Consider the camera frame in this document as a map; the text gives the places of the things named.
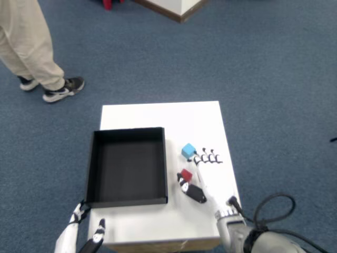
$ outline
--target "sneaker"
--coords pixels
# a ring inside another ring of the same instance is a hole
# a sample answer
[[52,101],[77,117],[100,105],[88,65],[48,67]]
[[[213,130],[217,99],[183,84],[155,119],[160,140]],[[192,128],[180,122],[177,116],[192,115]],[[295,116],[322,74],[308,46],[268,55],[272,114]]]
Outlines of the sneaker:
[[18,76],[18,78],[21,81],[20,89],[23,91],[31,91],[39,85],[38,81],[36,81],[35,79],[27,80],[23,78],[22,76]]
[[83,89],[84,80],[82,77],[73,77],[65,79],[64,86],[57,91],[45,90],[43,100],[48,103],[53,103],[67,96],[73,96]]

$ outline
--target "white shoe sole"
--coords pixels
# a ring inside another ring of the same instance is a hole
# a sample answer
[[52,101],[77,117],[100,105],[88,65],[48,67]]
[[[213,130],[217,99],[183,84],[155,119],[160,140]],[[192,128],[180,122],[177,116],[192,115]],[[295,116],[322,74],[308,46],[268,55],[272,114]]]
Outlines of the white shoe sole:
[[81,91],[84,87],[84,82],[82,83],[82,85],[76,90],[76,91],[71,91],[69,93],[66,94],[55,94],[54,96],[50,97],[50,96],[46,96],[45,94],[42,96],[43,100],[47,103],[54,103],[56,101],[59,101],[63,98],[66,98],[67,96],[73,96],[76,93],[78,93],[79,91]]
[[20,84],[20,89],[23,91],[31,91],[32,89],[34,89],[35,87],[37,87],[39,85],[39,82],[36,80],[33,80],[30,84]]

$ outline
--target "beige pants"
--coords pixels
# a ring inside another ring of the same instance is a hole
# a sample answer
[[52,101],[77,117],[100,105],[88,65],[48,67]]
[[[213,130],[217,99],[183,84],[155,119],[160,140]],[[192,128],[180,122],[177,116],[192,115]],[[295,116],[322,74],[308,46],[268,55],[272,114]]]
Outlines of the beige pants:
[[37,0],[0,0],[0,59],[15,74],[48,90],[64,85],[52,39]]

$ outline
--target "black cable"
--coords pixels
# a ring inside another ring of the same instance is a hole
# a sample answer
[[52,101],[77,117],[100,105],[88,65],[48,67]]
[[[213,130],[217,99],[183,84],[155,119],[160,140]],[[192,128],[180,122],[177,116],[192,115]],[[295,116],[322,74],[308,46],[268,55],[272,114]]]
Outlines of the black cable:
[[[275,217],[275,218],[258,220],[259,213],[260,213],[261,209],[268,202],[270,202],[272,199],[278,198],[278,197],[285,197],[285,198],[288,198],[288,199],[291,200],[292,206],[289,209],[289,211],[287,213],[285,213],[284,215],[281,215],[281,216],[278,216],[278,217]],[[298,233],[295,233],[295,232],[292,232],[292,231],[289,231],[289,230],[285,230],[285,229],[273,229],[273,230],[271,230],[271,229],[268,229],[268,227],[266,226],[268,223],[272,223],[272,222],[283,220],[283,219],[287,218],[288,216],[290,216],[293,213],[293,211],[296,208],[296,201],[295,201],[294,197],[292,197],[289,194],[286,194],[286,193],[276,193],[276,194],[270,195],[267,198],[265,198],[264,200],[262,200],[261,203],[258,204],[258,206],[255,208],[254,218],[253,219],[247,217],[244,214],[244,212],[241,209],[241,207],[240,207],[240,205],[239,205],[236,197],[234,197],[234,196],[231,197],[228,200],[228,204],[233,205],[237,209],[238,213],[240,213],[242,215],[242,217],[244,217],[247,221],[249,221],[251,223],[254,223],[257,230],[271,231],[271,232],[276,232],[276,233],[284,233],[284,234],[287,234],[287,235],[290,235],[290,236],[293,236],[293,237],[297,237],[297,238],[301,239],[302,241],[305,241],[307,244],[311,245],[312,247],[316,248],[320,252],[322,252],[322,253],[328,253],[325,249],[323,249],[319,245],[315,244],[313,241],[309,240],[308,238],[305,238],[304,236],[302,236],[302,235],[300,235]]]
[[[281,215],[281,216],[278,216],[278,217],[275,217],[275,218],[272,218],[272,219],[258,220],[257,218],[259,216],[259,213],[260,213],[261,209],[268,202],[270,202],[272,199],[279,198],[279,197],[285,197],[285,198],[290,199],[291,204],[292,204],[291,209],[287,213],[285,213],[284,215]],[[266,197],[264,200],[262,200],[261,203],[256,207],[256,209],[254,211],[254,218],[253,218],[254,224],[255,224],[256,228],[259,229],[260,227],[266,226],[268,223],[284,220],[285,218],[287,218],[288,216],[290,216],[293,213],[295,208],[296,208],[296,201],[291,195],[286,194],[286,193],[276,193],[276,194],[270,195],[270,196]]]
[[310,251],[308,251],[306,248],[301,247],[306,253],[311,253]]

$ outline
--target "black box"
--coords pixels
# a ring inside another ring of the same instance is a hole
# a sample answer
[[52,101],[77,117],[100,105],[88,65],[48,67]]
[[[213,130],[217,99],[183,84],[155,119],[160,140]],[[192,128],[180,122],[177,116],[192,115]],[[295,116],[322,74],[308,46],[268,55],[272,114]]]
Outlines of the black box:
[[167,203],[164,128],[95,131],[86,202],[92,208]]

